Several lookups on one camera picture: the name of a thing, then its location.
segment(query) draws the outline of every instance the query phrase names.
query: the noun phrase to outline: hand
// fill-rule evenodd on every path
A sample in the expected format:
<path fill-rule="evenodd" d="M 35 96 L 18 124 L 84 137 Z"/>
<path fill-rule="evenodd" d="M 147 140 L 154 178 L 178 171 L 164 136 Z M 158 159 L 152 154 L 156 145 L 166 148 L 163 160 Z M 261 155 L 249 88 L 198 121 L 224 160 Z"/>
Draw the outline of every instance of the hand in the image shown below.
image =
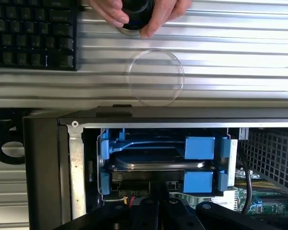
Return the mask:
<path fill-rule="evenodd" d="M 155 8 L 148 25 L 141 31 L 141 37 L 152 37 L 154 33 L 169 20 L 185 14 L 191 6 L 192 0 L 155 0 Z"/>
<path fill-rule="evenodd" d="M 88 0 L 88 4 L 115 27 L 123 27 L 129 22 L 128 15 L 121 10 L 123 7 L 121 0 Z"/>

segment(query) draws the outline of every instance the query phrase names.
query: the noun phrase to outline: screw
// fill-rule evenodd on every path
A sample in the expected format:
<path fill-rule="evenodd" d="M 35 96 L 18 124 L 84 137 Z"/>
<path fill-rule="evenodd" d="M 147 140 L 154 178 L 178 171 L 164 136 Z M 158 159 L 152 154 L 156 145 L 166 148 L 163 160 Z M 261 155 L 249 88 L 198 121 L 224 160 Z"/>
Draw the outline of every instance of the screw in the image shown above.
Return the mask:
<path fill-rule="evenodd" d="M 202 206 L 204 209 L 211 209 L 211 206 L 210 205 L 208 205 L 208 204 L 203 204 L 203 206 Z"/>
<path fill-rule="evenodd" d="M 178 200 L 176 199 L 170 199 L 169 202 L 173 205 L 178 204 Z"/>
<path fill-rule="evenodd" d="M 73 121 L 72 122 L 72 127 L 77 128 L 79 125 L 79 123 L 77 121 Z"/>

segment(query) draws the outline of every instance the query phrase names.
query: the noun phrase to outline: silver chassis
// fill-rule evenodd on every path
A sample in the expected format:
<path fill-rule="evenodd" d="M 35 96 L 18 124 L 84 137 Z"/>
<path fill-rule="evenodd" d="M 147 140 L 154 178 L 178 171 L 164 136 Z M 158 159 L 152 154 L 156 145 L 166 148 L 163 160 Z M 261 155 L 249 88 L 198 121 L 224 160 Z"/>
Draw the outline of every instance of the silver chassis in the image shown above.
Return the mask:
<path fill-rule="evenodd" d="M 84 185 L 84 144 L 82 133 L 84 128 L 243 128 L 288 127 L 288 122 L 251 122 L 251 123 L 96 123 L 79 124 L 73 121 L 67 125 L 69 133 L 70 173 L 72 192 L 72 219 L 86 214 Z"/>

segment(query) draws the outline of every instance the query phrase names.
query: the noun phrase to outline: metal frame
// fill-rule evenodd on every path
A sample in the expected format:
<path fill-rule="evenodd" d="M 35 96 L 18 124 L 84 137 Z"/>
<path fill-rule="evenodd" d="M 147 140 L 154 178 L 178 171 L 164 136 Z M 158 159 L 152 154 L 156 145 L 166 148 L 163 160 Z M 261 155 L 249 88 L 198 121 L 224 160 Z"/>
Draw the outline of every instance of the metal frame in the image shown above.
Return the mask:
<path fill-rule="evenodd" d="M 62 215 L 68 216 L 67 212 L 70 217 L 72 212 L 72 219 L 86 213 L 81 134 L 84 128 L 122 127 L 288 127 L 288 108 L 100 107 L 77 113 L 41 114 L 25 118 L 31 229 L 51 230 L 65 222 Z M 66 132 L 62 140 L 59 139 L 61 132 Z M 67 147 L 70 164 L 62 162 L 68 157 Z M 67 186 L 62 187 L 65 182 L 60 169 L 70 173 L 71 191 L 66 189 Z M 69 203 L 72 210 L 64 210 L 61 202 Z"/>

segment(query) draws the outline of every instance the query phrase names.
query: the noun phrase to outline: metal mesh grille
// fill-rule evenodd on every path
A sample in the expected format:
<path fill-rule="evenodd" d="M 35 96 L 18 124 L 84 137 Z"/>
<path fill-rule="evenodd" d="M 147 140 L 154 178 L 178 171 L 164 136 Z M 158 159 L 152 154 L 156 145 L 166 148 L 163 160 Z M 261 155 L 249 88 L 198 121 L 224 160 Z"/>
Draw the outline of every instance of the metal mesh grille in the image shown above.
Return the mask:
<path fill-rule="evenodd" d="M 249 166 L 263 178 L 288 192 L 288 136 L 250 131 L 242 141 Z"/>

